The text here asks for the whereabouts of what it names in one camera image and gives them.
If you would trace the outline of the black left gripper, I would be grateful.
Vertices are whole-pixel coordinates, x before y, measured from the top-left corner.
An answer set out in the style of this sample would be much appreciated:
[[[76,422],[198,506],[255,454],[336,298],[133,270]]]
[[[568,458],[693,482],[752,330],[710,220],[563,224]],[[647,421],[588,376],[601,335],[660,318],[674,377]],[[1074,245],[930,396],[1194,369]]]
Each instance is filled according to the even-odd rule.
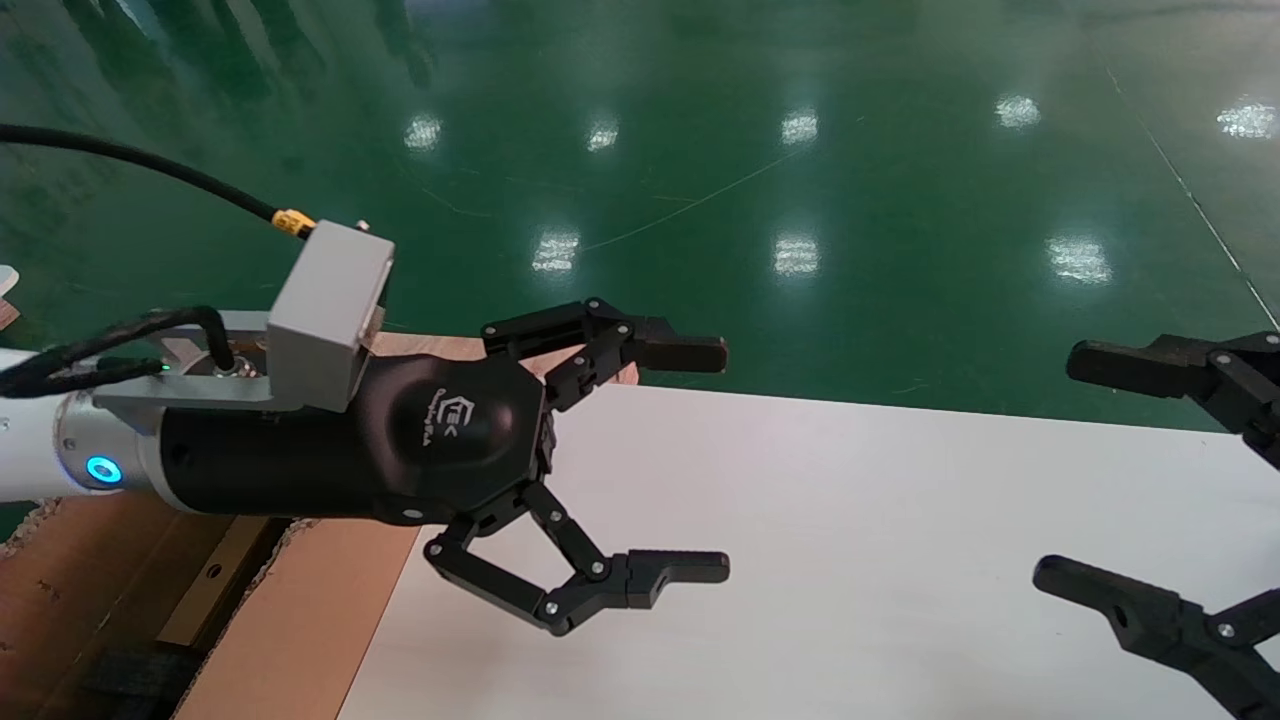
[[[653,609],[669,584],[728,580],[723,552],[605,556],[545,486],[531,484],[548,466],[545,392],[564,413],[631,365],[722,373],[724,340],[681,334],[663,316],[599,297],[492,323],[481,337],[488,356],[509,357],[375,357],[343,413],[169,409],[159,432],[166,487],[195,512],[449,523],[424,550],[435,571],[554,637],[605,610]],[[517,363],[566,348],[575,352],[543,375],[545,391]],[[468,550],[480,527],[526,510],[573,569],[554,589]]]

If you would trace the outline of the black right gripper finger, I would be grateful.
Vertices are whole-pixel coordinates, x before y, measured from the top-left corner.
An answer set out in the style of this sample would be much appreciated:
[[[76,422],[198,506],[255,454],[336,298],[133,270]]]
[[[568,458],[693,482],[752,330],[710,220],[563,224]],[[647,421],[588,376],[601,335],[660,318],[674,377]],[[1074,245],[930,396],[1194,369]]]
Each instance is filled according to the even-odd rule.
[[[1279,674],[1258,651],[1279,633],[1277,589],[1210,614],[1172,591],[1064,556],[1042,557],[1032,582],[1100,612],[1124,651],[1189,676],[1231,717],[1279,716]]]
[[[1162,334],[1144,347],[1082,341],[1068,375],[1156,398],[1189,398],[1268,465],[1279,468],[1279,336],[1210,341]]]

